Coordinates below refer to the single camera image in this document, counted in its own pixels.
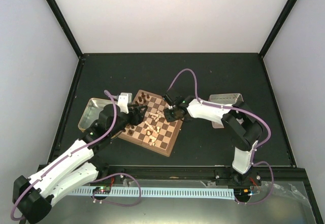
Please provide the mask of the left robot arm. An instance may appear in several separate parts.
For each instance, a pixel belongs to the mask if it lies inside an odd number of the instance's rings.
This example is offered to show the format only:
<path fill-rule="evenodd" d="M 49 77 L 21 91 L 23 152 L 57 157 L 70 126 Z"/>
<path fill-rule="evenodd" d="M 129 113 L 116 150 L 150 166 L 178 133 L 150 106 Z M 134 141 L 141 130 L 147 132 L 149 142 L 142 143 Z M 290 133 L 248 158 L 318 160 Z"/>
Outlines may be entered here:
<path fill-rule="evenodd" d="M 115 103 L 106 105 L 98 119 L 56 160 L 28 178 L 21 175 L 14 181 L 11 219 L 38 223 L 74 189 L 115 177 L 98 153 L 105 148 L 106 140 L 127 126 L 142 123 L 147 108 L 137 104 L 125 108 Z"/>

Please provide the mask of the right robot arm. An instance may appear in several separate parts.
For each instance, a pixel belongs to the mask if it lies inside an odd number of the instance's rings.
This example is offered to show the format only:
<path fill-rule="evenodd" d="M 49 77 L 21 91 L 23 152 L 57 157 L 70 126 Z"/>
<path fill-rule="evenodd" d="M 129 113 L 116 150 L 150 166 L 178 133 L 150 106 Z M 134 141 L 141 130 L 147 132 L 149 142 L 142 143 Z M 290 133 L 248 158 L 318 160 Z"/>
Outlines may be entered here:
<path fill-rule="evenodd" d="M 185 118 L 199 118 L 216 123 L 227 129 L 232 136 L 235 148 L 232 162 L 231 179 L 237 185 L 244 184 L 249 179 L 253 151 L 262 135 L 260 123 L 241 110 L 248 110 L 246 104 L 239 101 L 235 104 L 218 104 L 194 96 L 184 98 L 174 89 L 169 89 L 162 99 L 168 107 L 164 109 L 167 122 Z"/>

